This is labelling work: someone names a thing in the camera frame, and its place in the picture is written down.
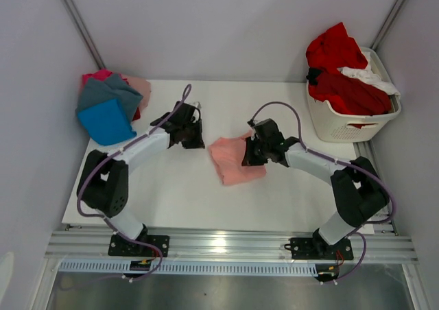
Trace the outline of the salmon pink t shirt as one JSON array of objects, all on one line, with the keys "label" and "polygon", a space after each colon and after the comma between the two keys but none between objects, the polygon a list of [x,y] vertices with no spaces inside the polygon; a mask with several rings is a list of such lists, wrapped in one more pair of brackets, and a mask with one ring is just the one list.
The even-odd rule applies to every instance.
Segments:
[{"label": "salmon pink t shirt", "polygon": [[214,168],[224,186],[233,186],[251,182],[265,177],[264,166],[243,166],[242,160],[246,151],[246,139],[252,136],[247,133],[235,137],[220,137],[208,147]]}]

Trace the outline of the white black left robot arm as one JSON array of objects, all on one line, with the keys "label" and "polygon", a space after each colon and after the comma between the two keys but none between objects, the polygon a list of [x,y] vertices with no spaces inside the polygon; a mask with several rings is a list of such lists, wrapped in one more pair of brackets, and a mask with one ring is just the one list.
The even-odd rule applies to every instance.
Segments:
[{"label": "white black left robot arm", "polygon": [[151,157],[177,144],[185,149],[205,148],[199,103],[176,102],[171,112],[119,150],[90,152],[77,189],[78,213],[103,219],[124,238],[123,246],[131,255],[142,255],[148,240],[142,235],[145,225],[128,209],[129,177]]}]

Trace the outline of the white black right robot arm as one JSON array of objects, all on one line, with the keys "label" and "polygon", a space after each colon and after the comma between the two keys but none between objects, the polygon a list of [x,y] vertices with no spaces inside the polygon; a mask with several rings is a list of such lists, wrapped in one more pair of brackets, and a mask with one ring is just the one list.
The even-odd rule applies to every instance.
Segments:
[{"label": "white black right robot arm", "polygon": [[304,171],[332,188],[335,213],[312,237],[313,252],[328,258],[337,243],[358,230],[390,202],[371,162],[362,156],[347,163],[307,149],[299,138],[285,138],[276,122],[249,120],[253,134],[246,138],[242,165],[263,166],[269,161]]}]

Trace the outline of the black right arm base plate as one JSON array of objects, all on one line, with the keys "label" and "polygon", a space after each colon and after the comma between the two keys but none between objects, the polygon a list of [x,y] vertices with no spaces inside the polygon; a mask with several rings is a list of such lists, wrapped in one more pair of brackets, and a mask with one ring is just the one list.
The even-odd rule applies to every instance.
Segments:
[{"label": "black right arm base plate", "polygon": [[295,260],[336,260],[337,255],[341,259],[351,261],[354,259],[351,241],[342,239],[334,245],[327,245],[325,242],[312,237],[292,237],[286,243],[284,249],[290,251],[292,259]]}]

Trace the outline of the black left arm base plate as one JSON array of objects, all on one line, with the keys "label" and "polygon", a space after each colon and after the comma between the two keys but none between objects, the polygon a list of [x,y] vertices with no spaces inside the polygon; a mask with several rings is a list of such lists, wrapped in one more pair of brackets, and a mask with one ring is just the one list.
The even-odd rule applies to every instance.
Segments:
[{"label": "black left arm base plate", "polygon": [[[167,257],[170,237],[168,235],[143,235],[142,242],[155,246],[163,257]],[[129,242],[119,235],[113,235],[108,247],[110,257],[158,257],[157,251],[146,246]]]}]

